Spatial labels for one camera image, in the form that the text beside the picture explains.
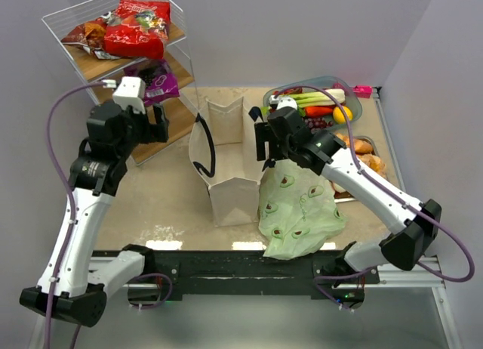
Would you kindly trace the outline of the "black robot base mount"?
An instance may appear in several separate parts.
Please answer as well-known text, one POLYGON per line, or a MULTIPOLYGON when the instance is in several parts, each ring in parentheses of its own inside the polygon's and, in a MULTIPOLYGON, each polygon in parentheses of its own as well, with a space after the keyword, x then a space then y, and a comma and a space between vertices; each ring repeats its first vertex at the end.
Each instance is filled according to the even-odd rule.
POLYGON ((309 296, 332 294, 343 303, 364 298, 363 287, 380 281, 377 269, 348 277, 335 271, 339 250, 318 251, 280 261, 262 251, 156 251, 150 272, 159 278, 134 278, 126 285, 131 303, 187 295, 309 296))

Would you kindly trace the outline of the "green avocado print bag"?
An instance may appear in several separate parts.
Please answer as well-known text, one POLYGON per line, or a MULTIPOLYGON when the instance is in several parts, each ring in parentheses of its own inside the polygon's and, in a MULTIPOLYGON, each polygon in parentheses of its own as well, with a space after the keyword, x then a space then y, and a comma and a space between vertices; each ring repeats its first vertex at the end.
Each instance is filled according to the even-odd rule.
POLYGON ((264 255, 283 261, 317 252, 346 226, 331 183, 291 160, 277 162, 263 177, 259 214, 264 255))

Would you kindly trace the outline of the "red snack bag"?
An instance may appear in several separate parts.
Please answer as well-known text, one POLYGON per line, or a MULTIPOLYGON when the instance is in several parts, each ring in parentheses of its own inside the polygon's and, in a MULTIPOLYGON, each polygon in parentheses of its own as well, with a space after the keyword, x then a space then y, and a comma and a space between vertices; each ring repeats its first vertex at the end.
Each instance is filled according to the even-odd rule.
POLYGON ((106 27, 105 51, 119 57, 164 57, 171 5, 163 1, 121 0, 106 27))

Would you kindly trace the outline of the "purple snack bag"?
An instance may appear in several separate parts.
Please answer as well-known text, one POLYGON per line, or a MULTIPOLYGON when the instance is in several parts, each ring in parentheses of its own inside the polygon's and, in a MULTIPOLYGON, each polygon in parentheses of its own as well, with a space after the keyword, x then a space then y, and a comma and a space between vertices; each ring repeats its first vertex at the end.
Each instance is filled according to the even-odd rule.
POLYGON ((126 76, 141 78, 146 87, 143 102, 150 106, 180 96, 177 78, 166 60, 145 60, 124 68, 126 76))

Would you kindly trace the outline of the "beige canvas tote bag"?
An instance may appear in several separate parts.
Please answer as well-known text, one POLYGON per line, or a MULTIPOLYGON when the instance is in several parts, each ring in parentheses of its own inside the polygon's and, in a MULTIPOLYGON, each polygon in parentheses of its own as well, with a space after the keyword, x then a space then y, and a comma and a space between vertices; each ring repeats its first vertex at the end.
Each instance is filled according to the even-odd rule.
POLYGON ((195 114, 189 160, 204 181, 218 227, 258 221, 263 162, 257 160, 258 107, 240 97, 222 106, 210 100, 195 114))

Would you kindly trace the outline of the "brown chip bag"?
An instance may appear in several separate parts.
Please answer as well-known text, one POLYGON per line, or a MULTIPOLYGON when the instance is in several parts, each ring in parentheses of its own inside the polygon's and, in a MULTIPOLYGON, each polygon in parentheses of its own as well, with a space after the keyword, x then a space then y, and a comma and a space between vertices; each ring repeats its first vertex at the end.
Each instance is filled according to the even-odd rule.
POLYGON ((107 23, 102 18, 79 24, 61 39, 61 43, 83 50, 99 60, 114 59, 105 51, 106 27, 107 23))

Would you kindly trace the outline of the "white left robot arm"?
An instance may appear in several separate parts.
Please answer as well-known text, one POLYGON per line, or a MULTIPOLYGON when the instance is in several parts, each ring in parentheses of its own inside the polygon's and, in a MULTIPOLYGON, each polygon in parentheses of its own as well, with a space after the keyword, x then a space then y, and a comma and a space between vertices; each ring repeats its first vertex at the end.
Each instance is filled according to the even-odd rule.
POLYGON ((133 107, 113 100, 95 106, 86 122, 88 136, 71 164, 67 204, 60 234, 36 286, 24 289, 20 304, 44 317, 80 326, 96 325, 108 299, 137 276, 156 270, 155 253, 130 244, 108 265, 89 273, 97 234, 127 172, 127 159, 140 144, 166 142, 169 121, 162 105, 151 123, 133 107))

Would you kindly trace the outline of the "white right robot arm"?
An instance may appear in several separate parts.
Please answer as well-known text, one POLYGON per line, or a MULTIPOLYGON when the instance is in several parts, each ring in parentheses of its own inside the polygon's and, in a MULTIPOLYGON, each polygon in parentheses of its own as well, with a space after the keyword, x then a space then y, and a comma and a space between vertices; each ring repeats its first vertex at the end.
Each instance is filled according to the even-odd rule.
POLYGON ((295 109, 282 107, 254 126, 257 160, 289 159, 338 184, 387 227, 379 242, 352 242, 323 272, 339 280, 383 264, 412 270, 437 236, 441 206, 422 203, 361 162, 335 134, 312 133, 295 109))

